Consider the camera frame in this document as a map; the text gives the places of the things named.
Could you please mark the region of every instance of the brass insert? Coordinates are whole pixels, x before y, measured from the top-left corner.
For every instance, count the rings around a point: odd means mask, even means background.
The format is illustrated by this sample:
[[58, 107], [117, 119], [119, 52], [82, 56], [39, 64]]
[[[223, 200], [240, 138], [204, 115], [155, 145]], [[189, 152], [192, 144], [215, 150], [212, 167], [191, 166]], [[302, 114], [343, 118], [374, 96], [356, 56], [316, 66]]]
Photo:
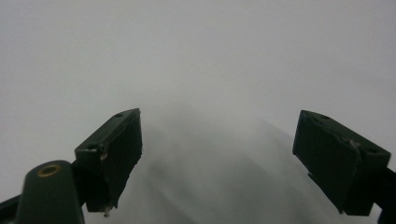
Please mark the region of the brass insert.
[[56, 173], [58, 173], [61, 170], [61, 166], [58, 164], [50, 164], [47, 165], [43, 168], [41, 168], [40, 170], [37, 171], [37, 175], [40, 177], [48, 177], [48, 176], [52, 176], [55, 175]]

